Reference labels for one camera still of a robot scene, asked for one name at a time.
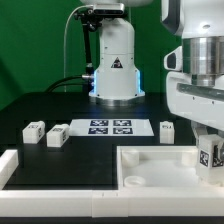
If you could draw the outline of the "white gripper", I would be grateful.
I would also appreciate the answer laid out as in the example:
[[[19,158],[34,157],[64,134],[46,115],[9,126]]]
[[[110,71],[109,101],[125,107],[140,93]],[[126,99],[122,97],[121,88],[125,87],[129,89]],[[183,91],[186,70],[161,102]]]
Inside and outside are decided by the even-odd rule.
[[[191,77],[180,72],[169,72],[166,77],[167,105],[172,114],[191,120],[197,147],[210,143],[212,127],[224,131],[224,75],[215,80],[215,86],[200,87],[191,84]],[[215,135],[213,159],[224,164],[224,138]]]

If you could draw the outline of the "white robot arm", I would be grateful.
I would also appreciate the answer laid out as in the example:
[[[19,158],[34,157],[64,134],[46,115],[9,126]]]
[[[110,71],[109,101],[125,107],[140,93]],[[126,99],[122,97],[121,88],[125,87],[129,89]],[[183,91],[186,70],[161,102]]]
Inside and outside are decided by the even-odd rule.
[[[100,65],[89,96],[107,103],[144,95],[134,66],[134,29],[127,7],[153,0],[80,0],[87,28],[100,30]],[[182,44],[164,58],[171,113],[192,121],[199,160],[224,162],[224,0],[161,0],[161,22]]]

